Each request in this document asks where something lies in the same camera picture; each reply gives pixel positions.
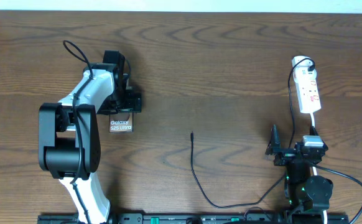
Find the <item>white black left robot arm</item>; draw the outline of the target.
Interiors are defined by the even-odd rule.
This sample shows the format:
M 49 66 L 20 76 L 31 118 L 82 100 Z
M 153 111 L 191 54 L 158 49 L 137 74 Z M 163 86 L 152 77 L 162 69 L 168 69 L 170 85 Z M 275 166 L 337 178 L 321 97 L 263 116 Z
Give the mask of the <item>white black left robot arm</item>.
M 79 223 L 110 219 L 111 203 L 96 172 L 101 158 L 97 116 L 141 112 L 142 96 L 129 87 L 124 73 L 128 63 L 120 52 L 105 51 L 102 62 L 89 63 L 66 97 L 39 108 L 39 166 L 68 190 Z

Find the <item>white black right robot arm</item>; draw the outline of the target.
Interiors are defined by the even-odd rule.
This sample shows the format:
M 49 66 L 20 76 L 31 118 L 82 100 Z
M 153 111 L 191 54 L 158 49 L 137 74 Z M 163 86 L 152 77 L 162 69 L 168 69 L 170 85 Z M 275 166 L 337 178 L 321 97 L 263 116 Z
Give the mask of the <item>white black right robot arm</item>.
M 274 156 L 275 166 L 284 166 L 285 196 L 290 209 L 284 212 L 287 223 L 328 223 L 327 210 L 333 182 L 317 174 L 314 165 L 322 161 L 328 146 L 314 127 L 294 147 L 283 148 L 277 128 L 271 128 L 266 155 Z

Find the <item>white USB charger adapter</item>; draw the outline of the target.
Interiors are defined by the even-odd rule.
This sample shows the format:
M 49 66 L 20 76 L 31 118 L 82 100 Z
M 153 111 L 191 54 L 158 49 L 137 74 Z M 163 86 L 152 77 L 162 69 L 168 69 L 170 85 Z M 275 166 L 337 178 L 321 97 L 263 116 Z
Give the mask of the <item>white USB charger adapter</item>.
M 292 59 L 292 67 L 307 67 L 308 71 L 312 72 L 315 70 L 315 62 L 310 57 L 298 55 Z

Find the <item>white power strip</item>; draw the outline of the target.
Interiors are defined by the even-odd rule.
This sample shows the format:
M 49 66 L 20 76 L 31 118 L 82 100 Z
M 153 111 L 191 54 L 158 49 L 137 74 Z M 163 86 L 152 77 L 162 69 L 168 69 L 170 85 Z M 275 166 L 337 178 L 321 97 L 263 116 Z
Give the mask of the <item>white power strip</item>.
M 321 109 L 317 86 L 316 69 L 308 71 L 308 67 L 297 66 L 293 78 L 297 90 L 299 109 L 301 113 L 310 114 Z

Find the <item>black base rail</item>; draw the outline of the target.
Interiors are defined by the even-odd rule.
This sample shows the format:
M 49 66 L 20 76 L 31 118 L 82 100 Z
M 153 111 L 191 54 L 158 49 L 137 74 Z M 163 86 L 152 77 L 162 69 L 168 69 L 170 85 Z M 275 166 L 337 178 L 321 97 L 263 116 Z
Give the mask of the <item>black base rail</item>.
M 349 223 L 347 215 L 329 215 L 327 223 Z M 292 223 L 323 223 L 321 215 L 294 215 Z M 39 215 L 38 224 L 83 223 L 78 215 Z M 121 213 L 110 215 L 106 223 L 113 224 L 220 224 L 220 223 L 289 223 L 280 214 L 248 213 L 247 215 L 143 215 L 140 213 Z

